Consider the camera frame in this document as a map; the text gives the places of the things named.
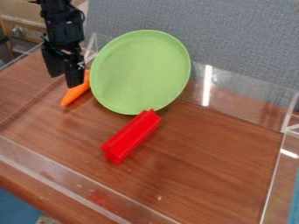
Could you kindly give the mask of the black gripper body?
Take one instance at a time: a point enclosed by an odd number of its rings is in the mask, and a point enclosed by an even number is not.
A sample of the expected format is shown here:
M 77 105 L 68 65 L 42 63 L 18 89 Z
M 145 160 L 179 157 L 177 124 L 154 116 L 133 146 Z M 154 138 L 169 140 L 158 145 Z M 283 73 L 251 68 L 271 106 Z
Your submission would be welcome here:
M 61 53 L 62 60 L 80 57 L 80 42 L 84 40 L 82 11 L 72 5 L 42 5 L 41 17 L 46 33 L 41 36 L 41 49 L 52 49 Z

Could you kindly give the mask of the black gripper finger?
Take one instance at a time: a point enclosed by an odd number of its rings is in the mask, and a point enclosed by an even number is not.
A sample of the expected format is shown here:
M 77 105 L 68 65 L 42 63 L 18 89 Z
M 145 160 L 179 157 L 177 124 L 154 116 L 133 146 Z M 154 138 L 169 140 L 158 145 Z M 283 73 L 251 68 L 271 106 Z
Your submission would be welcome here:
M 74 88 L 84 81 L 85 61 L 82 57 L 65 61 L 65 81 L 68 88 Z
M 64 60 L 60 52 L 42 48 L 41 56 L 49 72 L 50 77 L 57 77 L 64 73 Z

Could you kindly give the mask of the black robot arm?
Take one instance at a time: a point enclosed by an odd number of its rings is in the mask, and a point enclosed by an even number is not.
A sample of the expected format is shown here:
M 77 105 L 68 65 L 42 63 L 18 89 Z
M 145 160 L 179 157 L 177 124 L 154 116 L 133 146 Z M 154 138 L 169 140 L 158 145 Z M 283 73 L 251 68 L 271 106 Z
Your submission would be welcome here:
M 70 0 L 34 0 L 41 6 L 46 32 L 41 35 L 41 56 L 50 77 L 65 75 L 68 88 L 84 81 L 85 60 L 80 42 L 84 40 L 82 11 Z

